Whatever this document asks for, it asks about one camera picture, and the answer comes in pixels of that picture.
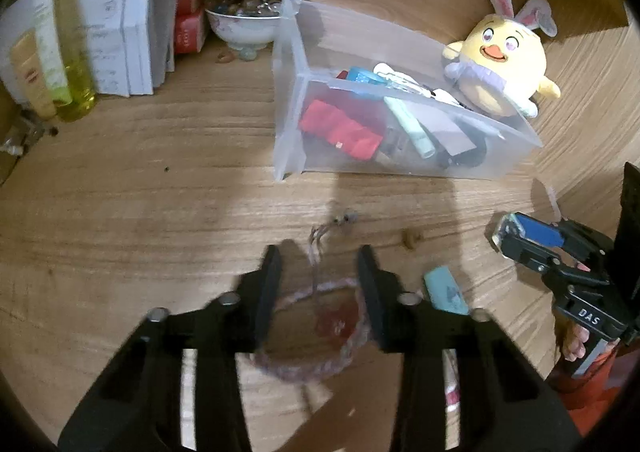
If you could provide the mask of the right hand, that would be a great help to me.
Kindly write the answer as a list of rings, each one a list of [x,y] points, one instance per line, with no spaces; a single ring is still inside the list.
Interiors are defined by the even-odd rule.
[[[580,326],[573,320],[559,316],[555,324],[556,341],[561,356],[565,361],[575,362],[586,354],[586,343],[590,333],[587,328]]]

